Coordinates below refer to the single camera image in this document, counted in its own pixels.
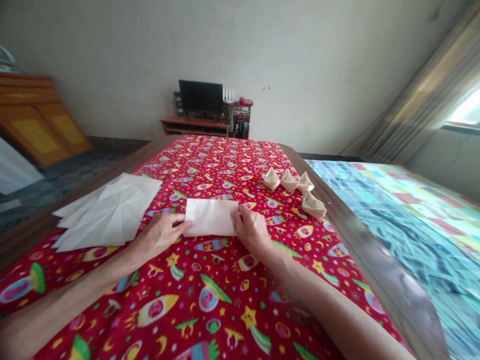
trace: folded paper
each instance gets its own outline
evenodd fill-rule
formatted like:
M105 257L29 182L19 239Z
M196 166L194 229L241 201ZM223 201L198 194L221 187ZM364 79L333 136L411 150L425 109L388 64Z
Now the folded paper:
M309 175L305 171L299 180L298 190L304 194L305 190L312 191L315 187L314 183L310 181Z
M53 248L58 252L97 246L121 246L135 238L161 181L122 174L101 188L57 210L68 230Z
M183 236L235 236L230 214L238 210L238 201L189 198L186 200L185 221L193 220L195 225Z
M268 170L263 178L263 184L272 191L275 191L275 189L280 185L280 178L273 167Z
M280 179L280 184L284 187L284 189L291 193L296 188L299 187L300 183L294 179L292 174L290 173L289 169L286 169Z
M317 220L324 218L327 214L324 203L313 196L309 190L305 190L303 193L301 208Z
M114 178L113 180L107 182L105 185L99 187L98 189L90 192L89 194L79 198L78 200L75 200L74 202L71 202L67 206L64 206L57 211L54 211L52 214L60 217L60 218L65 218L70 214L73 214L76 212L79 208L81 208L88 200L91 198L95 198L99 194L102 193L103 190L105 190L105 187L107 185L112 185L119 182L119 184L131 184L131 185L138 185L141 186L142 188L147 187L147 189L152 189L152 187L160 187L162 185L162 181L160 180L155 180L152 178L147 178L143 176L137 176L137 175L131 175L127 173L122 173L120 176Z

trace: person's left hand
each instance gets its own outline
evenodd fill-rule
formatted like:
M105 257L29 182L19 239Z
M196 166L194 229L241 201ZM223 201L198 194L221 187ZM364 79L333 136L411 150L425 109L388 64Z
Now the person's left hand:
M175 242L195 222L186 221L185 214L163 213L155 216L145 230L126 248L129 260L144 264Z

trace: fan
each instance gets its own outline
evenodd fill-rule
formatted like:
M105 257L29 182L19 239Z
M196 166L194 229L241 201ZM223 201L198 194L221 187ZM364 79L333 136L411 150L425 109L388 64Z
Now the fan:
M19 73L12 65L15 64L14 56L5 47L0 45L0 73Z

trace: computer monitor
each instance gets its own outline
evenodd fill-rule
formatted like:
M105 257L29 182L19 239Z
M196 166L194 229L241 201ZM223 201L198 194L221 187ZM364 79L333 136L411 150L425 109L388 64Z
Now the computer monitor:
M223 85L210 82L178 80L181 102L187 111L203 112L197 118L211 119L207 111L220 112L223 106Z

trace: speaker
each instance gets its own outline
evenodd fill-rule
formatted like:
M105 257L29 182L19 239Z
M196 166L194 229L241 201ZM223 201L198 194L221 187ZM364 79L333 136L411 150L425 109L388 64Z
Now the speaker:
M173 92L173 99L175 100L176 114L186 116L187 112L182 105L182 95L180 94L180 91Z
M218 114L218 117L220 119L226 119L227 118L227 104L224 103L223 106L221 107L221 111Z

